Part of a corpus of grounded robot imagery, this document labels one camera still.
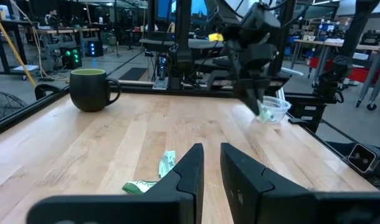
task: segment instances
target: blue bin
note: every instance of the blue bin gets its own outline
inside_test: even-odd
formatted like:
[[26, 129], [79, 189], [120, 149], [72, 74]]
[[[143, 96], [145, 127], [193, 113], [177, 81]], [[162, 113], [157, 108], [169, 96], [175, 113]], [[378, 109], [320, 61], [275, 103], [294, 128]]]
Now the blue bin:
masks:
[[291, 47], [286, 47], [286, 48], [284, 49], [284, 55], [286, 55], [286, 56], [291, 55]]
[[288, 37], [288, 43], [294, 43], [295, 40], [298, 40], [300, 36], [293, 36], [293, 37]]

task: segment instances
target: clear plastic cup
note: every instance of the clear plastic cup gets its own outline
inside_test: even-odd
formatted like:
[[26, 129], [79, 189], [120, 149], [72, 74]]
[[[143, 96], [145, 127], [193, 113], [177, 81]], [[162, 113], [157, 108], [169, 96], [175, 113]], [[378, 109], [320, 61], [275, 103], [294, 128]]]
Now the clear plastic cup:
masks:
[[291, 108], [289, 102], [272, 96], [264, 96], [264, 106], [273, 114], [272, 119], [270, 119], [271, 124], [281, 122], [287, 111]]

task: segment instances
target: mug handle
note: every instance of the mug handle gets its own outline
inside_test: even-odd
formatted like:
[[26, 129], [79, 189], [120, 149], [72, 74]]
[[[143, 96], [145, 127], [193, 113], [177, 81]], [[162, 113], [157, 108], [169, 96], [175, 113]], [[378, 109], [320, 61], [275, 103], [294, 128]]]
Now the mug handle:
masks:
[[106, 78], [105, 80], [107, 82], [113, 82], [113, 83], [115, 83], [117, 85], [117, 87], [118, 87], [118, 94], [116, 95], [115, 99], [114, 100], [110, 100], [107, 103], [107, 105], [110, 105], [110, 104], [116, 102], [116, 100], [119, 99], [119, 97], [121, 96], [121, 84], [120, 84], [120, 82], [118, 82], [118, 80], [115, 80], [113, 78]]

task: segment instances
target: wooden tabletop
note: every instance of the wooden tabletop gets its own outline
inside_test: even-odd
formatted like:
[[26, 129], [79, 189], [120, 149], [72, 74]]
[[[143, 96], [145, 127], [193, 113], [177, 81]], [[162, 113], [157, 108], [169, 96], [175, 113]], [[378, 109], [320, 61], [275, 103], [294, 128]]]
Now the wooden tabletop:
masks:
[[178, 161], [198, 142], [205, 157], [203, 223], [232, 223], [222, 142], [304, 187], [377, 191], [287, 119], [261, 124], [235, 99], [135, 94], [84, 113], [67, 95], [0, 135], [0, 223], [24, 223], [31, 205], [51, 195], [122, 194], [127, 181], [158, 180], [164, 151], [175, 150]]
[[297, 39], [295, 41], [299, 42], [299, 43], [304, 43], [304, 44], [319, 44], [319, 45], [323, 45], [324, 44], [323, 41], [314, 41], [314, 40], [300, 40], [300, 39]]
[[[330, 42], [330, 41], [312, 41], [312, 40], [295, 40], [296, 42], [299, 43], [304, 43], [304, 44], [318, 44], [318, 45], [326, 45], [326, 46], [332, 46], [332, 47], [342, 47], [342, 43], [335, 43], [335, 42]], [[356, 49], [358, 50], [380, 50], [380, 46], [370, 46], [370, 45], [361, 45], [359, 44]]]
[[[30, 32], [32, 32], [32, 29], [21, 28], [19, 30], [20, 30], [20, 32], [25, 32], [25, 33], [28, 32], [28, 30], [30, 30]], [[37, 29], [36, 32], [38, 34], [56, 34], [57, 30], [54, 30], [54, 29]], [[71, 34], [74, 32], [78, 32], [78, 31], [75, 29], [59, 29], [59, 34]]]
[[99, 31], [100, 28], [74, 28], [74, 30], [84, 32], [84, 31]]

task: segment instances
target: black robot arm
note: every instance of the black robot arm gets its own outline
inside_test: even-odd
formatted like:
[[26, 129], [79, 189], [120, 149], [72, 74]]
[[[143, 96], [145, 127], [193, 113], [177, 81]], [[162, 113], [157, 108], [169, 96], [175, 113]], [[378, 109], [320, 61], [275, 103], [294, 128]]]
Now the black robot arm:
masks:
[[379, 2], [380, 0], [356, 0], [353, 20], [345, 34], [340, 54], [334, 59], [331, 69], [319, 76], [319, 84], [314, 89], [314, 94], [329, 99], [335, 97], [338, 83], [341, 83], [352, 71], [354, 51], [370, 14]]
[[[212, 1], [207, 0], [207, 6], [213, 6]], [[224, 0], [215, 0], [215, 4], [216, 8], [209, 10], [208, 27], [220, 32], [226, 42], [234, 95], [258, 116], [258, 102], [263, 103], [272, 79], [265, 67], [277, 54], [276, 46], [266, 41], [280, 29], [280, 22], [261, 2], [254, 3], [241, 22]]]

